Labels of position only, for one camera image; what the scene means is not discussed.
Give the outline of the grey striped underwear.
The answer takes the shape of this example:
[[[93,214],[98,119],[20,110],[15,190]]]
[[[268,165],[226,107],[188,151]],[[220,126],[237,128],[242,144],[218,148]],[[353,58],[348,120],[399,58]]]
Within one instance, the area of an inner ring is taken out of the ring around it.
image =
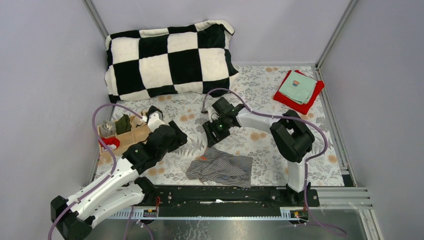
[[[252,166],[253,158],[249,156],[232,155],[211,147],[190,163],[185,174],[190,180],[250,188]]]

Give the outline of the wooden divided organizer box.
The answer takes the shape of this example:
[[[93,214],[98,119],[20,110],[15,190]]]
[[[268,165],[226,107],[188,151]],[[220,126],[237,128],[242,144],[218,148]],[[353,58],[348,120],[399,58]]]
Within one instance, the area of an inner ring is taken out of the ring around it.
[[[130,117],[130,120],[134,118],[134,115],[128,115]],[[96,127],[97,133],[100,135],[100,125]],[[145,124],[143,126],[139,126],[137,128],[131,128],[131,131],[117,135],[111,135],[110,137],[116,137],[120,140],[120,146],[115,149],[111,150],[112,153],[115,156],[123,154],[131,145],[134,145],[139,142],[145,142],[147,140],[147,137],[151,133],[151,130],[148,128],[148,125]]]

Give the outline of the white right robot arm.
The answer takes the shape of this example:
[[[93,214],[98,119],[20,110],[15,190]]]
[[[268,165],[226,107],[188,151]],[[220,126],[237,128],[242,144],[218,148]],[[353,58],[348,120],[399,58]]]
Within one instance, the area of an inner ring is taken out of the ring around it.
[[[312,150],[315,136],[306,123],[294,111],[289,110],[277,119],[275,116],[254,114],[245,107],[237,106],[228,112],[212,111],[202,127],[210,148],[230,135],[230,129],[252,128],[272,135],[282,157],[287,160],[289,177],[287,201],[293,206],[301,205],[306,199],[306,172],[304,157]]]

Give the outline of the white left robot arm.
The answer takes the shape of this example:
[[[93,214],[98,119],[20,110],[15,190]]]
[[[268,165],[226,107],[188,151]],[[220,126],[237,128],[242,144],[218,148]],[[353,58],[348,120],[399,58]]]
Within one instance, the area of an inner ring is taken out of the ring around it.
[[[51,228],[65,240],[84,240],[96,225],[126,207],[158,204],[158,188],[141,175],[187,141],[174,121],[158,125],[100,178],[69,197],[55,197],[50,202]]]

